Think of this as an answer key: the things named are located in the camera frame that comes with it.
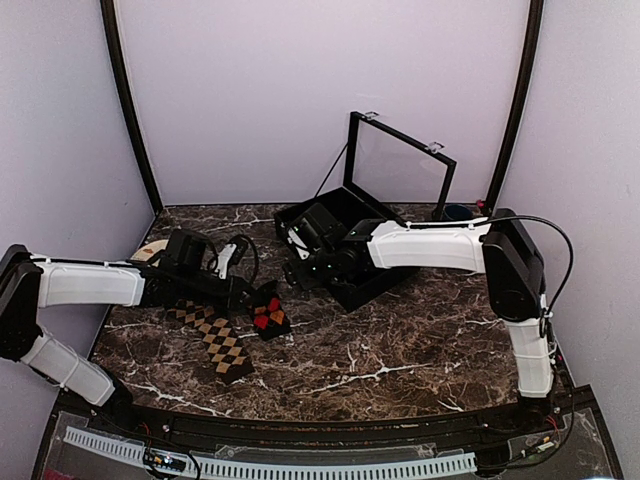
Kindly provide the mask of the red orange argyle sock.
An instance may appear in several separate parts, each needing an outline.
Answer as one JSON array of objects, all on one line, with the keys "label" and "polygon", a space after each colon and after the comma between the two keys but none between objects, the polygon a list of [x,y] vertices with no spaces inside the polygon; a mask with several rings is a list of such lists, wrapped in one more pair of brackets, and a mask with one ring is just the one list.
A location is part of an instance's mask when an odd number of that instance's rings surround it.
[{"label": "red orange argyle sock", "polygon": [[277,280],[266,282],[251,292],[248,313],[255,332],[263,341],[291,332],[291,322],[283,310]]}]

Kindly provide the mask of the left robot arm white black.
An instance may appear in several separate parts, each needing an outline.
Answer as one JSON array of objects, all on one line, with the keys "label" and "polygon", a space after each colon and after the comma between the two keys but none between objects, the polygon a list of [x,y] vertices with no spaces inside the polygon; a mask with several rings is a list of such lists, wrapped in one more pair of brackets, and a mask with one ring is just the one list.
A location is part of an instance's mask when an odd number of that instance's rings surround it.
[{"label": "left robot arm white black", "polygon": [[124,399],[127,389],[105,370],[56,340],[38,321],[58,305],[170,307],[180,300],[213,303],[239,297],[248,281],[159,259],[100,262],[36,255],[10,246],[1,259],[1,357],[23,363],[87,403],[120,436],[141,427],[140,412]]}]

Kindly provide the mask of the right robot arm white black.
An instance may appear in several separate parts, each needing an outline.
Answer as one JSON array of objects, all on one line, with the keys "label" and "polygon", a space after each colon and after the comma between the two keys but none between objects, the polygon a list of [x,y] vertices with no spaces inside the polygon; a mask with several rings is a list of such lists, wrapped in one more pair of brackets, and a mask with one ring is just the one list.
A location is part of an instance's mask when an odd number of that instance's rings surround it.
[{"label": "right robot arm white black", "polygon": [[287,281],[305,290],[404,267],[485,275],[490,306],[512,342],[518,391],[526,398],[511,410],[510,424],[530,434],[547,420],[544,397],[552,390],[553,373],[544,260],[513,211],[454,222],[363,219],[346,228],[314,204],[277,227],[296,254],[285,267]]}]

